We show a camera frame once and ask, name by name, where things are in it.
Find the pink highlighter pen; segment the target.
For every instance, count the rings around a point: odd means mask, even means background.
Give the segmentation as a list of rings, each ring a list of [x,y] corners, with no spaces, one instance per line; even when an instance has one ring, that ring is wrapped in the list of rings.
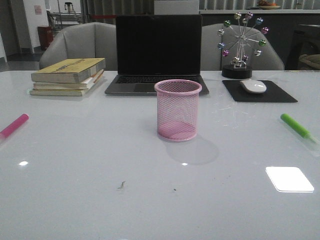
[[[29,115],[23,113],[17,119],[15,119],[12,123],[10,123],[7,127],[5,127],[0,132],[0,140],[5,140],[8,138],[14,131],[16,131],[19,127],[21,127],[27,120],[29,119]]]

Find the green highlighter pen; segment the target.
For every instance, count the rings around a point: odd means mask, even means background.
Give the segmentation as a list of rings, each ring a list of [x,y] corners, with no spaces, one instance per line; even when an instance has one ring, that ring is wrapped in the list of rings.
[[[313,136],[309,130],[307,130],[289,114],[283,113],[280,116],[280,119],[284,123],[286,123],[291,129],[293,129],[298,135],[300,135],[303,139],[309,140],[315,145],[320,144],[320,141],[315,136]]]

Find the pink mesh pen holder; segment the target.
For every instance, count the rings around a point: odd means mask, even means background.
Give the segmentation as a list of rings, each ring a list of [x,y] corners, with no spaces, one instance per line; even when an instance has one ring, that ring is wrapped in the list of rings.
[[[166,140],[183,142],[198,133],[199,93],[202,86],[191,80],[168,79],[154,85],[157,99],[157,133]]]

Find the grey open laptop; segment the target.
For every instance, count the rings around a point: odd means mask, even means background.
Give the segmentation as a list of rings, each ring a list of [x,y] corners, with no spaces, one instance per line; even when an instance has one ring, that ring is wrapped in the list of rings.
[[[201,84],[202,16],[120,15],[116,17],[117,75],[107,95],[156,95],[154,85],[171,79]]]

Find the middle white book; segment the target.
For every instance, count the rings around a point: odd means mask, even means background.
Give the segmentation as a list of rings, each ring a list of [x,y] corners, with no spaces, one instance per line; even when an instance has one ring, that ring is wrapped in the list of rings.
[[[90,89],[98,82],[103,75],[104,70],[100,70],[95,75],[87,78],[80,83],[53,83],[53,82],[35,82],[33,88],[35,90],[85,90]]]

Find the bottom yellow book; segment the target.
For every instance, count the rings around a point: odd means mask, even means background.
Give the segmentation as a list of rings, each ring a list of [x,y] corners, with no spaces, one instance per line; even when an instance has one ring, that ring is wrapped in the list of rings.
[[[33,96],[72,96],[72,97],[80,97],[80,96],[83,96],[84,94],[86,94],[90,89],[81,89],[81,90],[76,90],[76,89],[49,90],[49,89],[47,89],[47,90],[41,90],[41,89],[34,89],[34,87],[33,87],[29,91],[29,94],[33,95]]]

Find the yellow book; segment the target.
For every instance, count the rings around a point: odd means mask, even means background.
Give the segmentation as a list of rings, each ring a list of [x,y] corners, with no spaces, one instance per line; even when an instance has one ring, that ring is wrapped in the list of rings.
[[[106,68],[105,58],[70,58],[31,74],[36,83],[78,84]]]
[[[72,96],[72,97],[80,97],[80,96],[83,96],[84,94],[86,94],[90,89],[81,89],[81,90],[76,90],[76,89],[49,90],[49,89],[47,89],[47,90],[41,90],[41,89],[34,89],[34,87],[33,87],[29,91],[29,94],[33,95],[33,96]]]

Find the white computer mouse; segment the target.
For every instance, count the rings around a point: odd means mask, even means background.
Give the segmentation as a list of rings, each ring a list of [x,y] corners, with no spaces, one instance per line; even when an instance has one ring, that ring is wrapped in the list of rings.
[[[260,80],[245,79],[240,81],[240,85],[247,93],[262,94],[267,90],[266,85]]]

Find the top yellow book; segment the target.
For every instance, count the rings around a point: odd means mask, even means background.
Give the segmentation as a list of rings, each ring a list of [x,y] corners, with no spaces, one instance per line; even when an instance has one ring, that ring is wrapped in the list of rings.
[[[106,68],[105,58],[70,58],[31,74],[36,83],[78,84]]]

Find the black mouse pad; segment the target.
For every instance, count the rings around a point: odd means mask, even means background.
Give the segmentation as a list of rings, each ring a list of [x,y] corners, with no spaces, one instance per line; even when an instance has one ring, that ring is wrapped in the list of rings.
[[[270,80],[263,80],[266,85],[264,93],[247,92],[241,85],[240,80],[222,81],[233,100],[248,103],[297,103],[298,101]]]

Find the ferris wheel desk toy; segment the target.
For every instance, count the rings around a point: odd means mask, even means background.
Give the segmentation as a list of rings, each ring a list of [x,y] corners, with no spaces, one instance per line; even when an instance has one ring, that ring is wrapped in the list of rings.
[[[233,17],[238,22],[238,27],[232,27],[230,20],[225,20],[222,27],[217,30],[217,35],[223,37],[227,30],[232,32],[231,42],[220,42],[217,48],[221,51],[221,56],[226,58],[235,49],[235,56],[230,60],[229,64],[222,66],[222,75],[232,79],[248,79],[252,76],[252,68],[248,65],[249,54],[246,53],[245,48],[251,48],[253,54],[259,57],[262,54],[260,47],[264,47],[267,41],[264,39],[253,39],[257,34],[267,34],[268,27],[261,28],[260,31],[253,32],[254,27],[248,27],[249,21],[253,18],[252,12],[240,13],[236,12]]]

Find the metal cart in background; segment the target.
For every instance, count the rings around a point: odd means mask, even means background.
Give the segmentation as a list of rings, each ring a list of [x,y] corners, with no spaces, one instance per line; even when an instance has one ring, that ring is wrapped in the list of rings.
[[[49,26],[61,29],[83,22],[80,0],[45,0]]]

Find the red trash bin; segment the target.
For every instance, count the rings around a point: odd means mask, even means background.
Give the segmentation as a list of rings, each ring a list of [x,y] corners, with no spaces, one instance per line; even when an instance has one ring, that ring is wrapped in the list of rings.
[[[50,26],[38,26],[38,37],[41,50],[45,51],[53,41],[53,31]]]

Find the fruit bowl on counter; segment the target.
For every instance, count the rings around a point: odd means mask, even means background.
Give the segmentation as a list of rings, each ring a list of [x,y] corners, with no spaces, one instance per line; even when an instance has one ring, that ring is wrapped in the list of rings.
[[[280,9],[280,5],[277,5],[274,2],[269,2],[267,0],[259,0],[257,6],[262,10],[277,10]]]

